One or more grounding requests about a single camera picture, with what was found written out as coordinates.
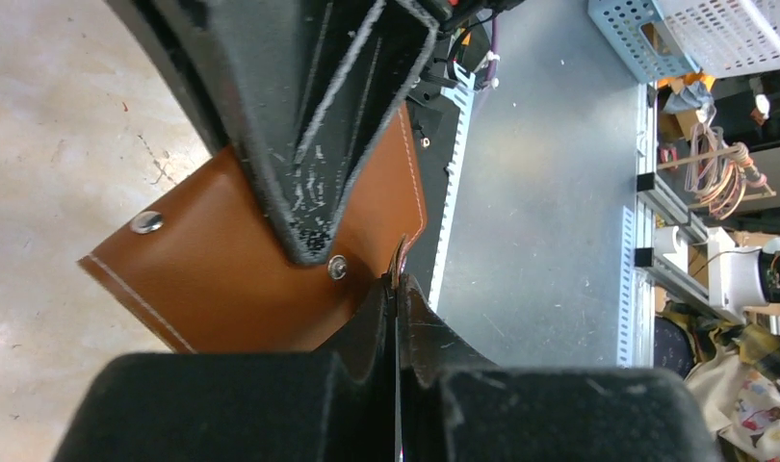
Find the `brown leather wallet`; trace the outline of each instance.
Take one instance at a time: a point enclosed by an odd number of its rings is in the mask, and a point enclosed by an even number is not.
[[[288,261],[230,147],[146,209],[159,229],[127,223],[79,264],[175,351],[313,349],[424,230],[411,135],[402,108],[358,177],[331,254],[341,279]]]

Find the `gray floor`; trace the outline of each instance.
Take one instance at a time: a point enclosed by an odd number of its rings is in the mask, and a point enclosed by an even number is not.
[[[0,1],[0,462],[48,460],[106,362],[165,349],[75,261],[206,159],[103,2]]]
[[[501,16],[501,85],[470,127],[438,314],[502,365],[616,364],[637,81],[586,5]]]

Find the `basket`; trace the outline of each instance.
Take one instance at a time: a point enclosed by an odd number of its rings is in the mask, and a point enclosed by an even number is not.
[[[699,70],[687,55],[661,52],[643,34],[643,26],[649,24],[657,29],[665,28],[661,10],[654,0],[589,0],[588,15],[642,84]],[[670,36],[665,32],[660,36]],[[670,46],[665,48],[677,48],[675,43],[666,45]]]
[[[780,0],[658,0],[677,42],[716,78],[780,69]]]

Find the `white container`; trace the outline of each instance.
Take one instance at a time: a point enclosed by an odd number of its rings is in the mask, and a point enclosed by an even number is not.
[[[683,50],[716,78],[780,69],[780,0],[657,0]]]

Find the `metal table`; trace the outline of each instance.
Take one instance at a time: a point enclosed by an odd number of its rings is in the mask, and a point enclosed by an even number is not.
[[[633,249],[653,229],[636,175],[655,167],[654,110],[586,5],[529,0],[499,18],[501,85],[476,98],[435,269],[439,316],[502,366],[652,363]]]

